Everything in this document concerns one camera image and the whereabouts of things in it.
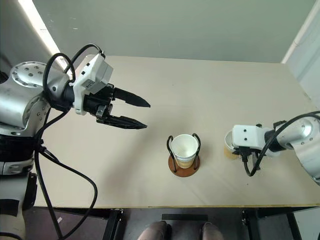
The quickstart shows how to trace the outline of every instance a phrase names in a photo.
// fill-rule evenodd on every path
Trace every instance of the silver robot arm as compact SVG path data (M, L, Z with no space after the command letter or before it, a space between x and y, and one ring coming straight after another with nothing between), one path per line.
M35 136L44 126L50 108L74 108L79 115L88 112L98 123L123 129L147 127L129 117L111 115L111 101L116 98L138 107L150 105L109 84L113 68L105 62L103 53L83 60L75 82L51 67L49 92L43 88L45 68L42 62L20 63L0 84L0 239L26 237L22 210L33 206L37 191L37 175L30 172L38 142Z
M240 155L244 162L250 157L253 165L256 164L268 140L274 137L276 131L285 123L286 121L276 122L273 124L273 129L262 127L261 124L235 125L231 132L234 154ZM276 157L283 150L294 150L302 167L320 186L320 120L318 118L303 117L289 124L271 142L265 155Z

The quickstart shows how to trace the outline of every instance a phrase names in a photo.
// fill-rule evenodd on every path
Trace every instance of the tabletop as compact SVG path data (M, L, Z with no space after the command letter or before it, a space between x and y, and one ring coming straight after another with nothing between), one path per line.
M110 83L151 104L116 100L112 114L148 127L111 127L71 109L43 136L62 163L95 181L96 208L320 206L320 187L294 151L264 157L253 177L240 159L224 154L233 125L272 127L316 110L286 65L126 56L107 62L114 68ZM52 118L57 114L51 111ZM201 163L194 175L182 178L169 170L166 141L184 133L200 137ZM55 207L89 207L89 183L45 158L40 166ZM45 205L38 187L35 206Z

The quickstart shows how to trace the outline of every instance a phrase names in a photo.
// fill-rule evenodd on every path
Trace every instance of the floor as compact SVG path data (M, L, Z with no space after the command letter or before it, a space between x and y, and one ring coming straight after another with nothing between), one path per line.
M168 220L175 214L192 214L186 220ZM81 218L79 215L56 212L63 233L68 232ZM33 207L24 212L27 240L56 240L57 235L45 208ZM125 231L116 240L136 240L148 224L166 220L172 226L172 240L199 239L200 226L206 219L221 230L225 240L248 240L247 227L241 223L240 208L132 208L124 210ZM89 217L68 240L100 240L107 220ZM285 215L261 219L262 240L292 240L293 236Z

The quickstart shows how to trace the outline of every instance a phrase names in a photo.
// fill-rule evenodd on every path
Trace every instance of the gray wall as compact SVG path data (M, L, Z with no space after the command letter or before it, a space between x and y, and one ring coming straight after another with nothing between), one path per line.
M280 62L315 0L33 0L60 50Z
M24 61L46 63L50 53L17 0L0 0L0 69L9 74Z

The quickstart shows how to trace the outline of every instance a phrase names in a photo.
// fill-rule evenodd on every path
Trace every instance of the person's foot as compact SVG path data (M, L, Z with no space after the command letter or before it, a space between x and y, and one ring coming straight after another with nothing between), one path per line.
M217 226L211 222L203 224L200 230L200 240L224 240L224 236Z
M151 223L145 229L138 240L170 240L171 239L171 226L165 221L156 221Z

